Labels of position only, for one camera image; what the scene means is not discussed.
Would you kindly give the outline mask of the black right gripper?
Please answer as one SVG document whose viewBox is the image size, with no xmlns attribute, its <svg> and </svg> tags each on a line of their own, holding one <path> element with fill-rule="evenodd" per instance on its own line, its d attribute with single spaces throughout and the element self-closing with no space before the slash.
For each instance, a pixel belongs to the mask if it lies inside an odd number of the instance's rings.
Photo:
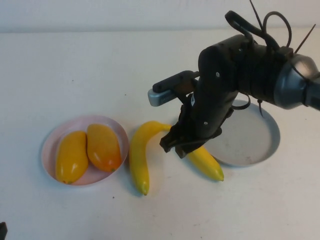
<svg viewBox="0 0 320 240">
<path fill-rule="evenodd" d="M 160 140 L 160 146 L 165 152 L 175 147 L 183 159 L 217 137 L 237 95 L 238 91 L 222 80 L 200 77 L 193 94 L 181 106 L 178 122 Z"/>
</svg>

